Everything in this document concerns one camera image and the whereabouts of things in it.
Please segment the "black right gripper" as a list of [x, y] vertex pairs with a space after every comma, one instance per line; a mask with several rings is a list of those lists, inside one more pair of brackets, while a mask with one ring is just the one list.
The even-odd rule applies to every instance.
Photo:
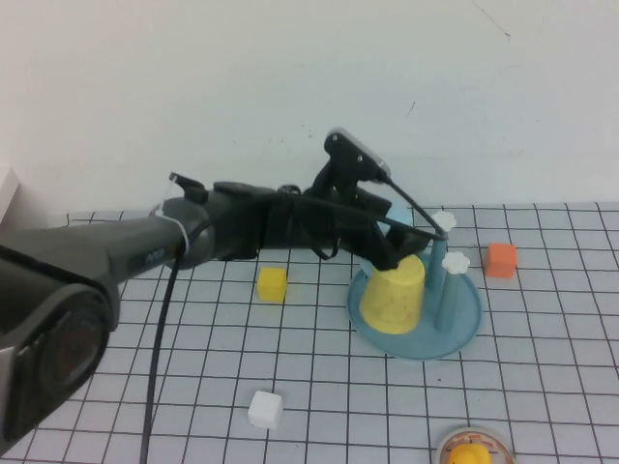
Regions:
[[363, 271], [391, 270], [395, 256], [423, 251], [429, 238], [397, 228], [383, 233], [377, 224], [349, 211], [318, 205], [308, 190], [283, 186], [264, 222], [263, 246], [271, 249], [307, 248], [319, 256], [340, 250], [360, 256]]

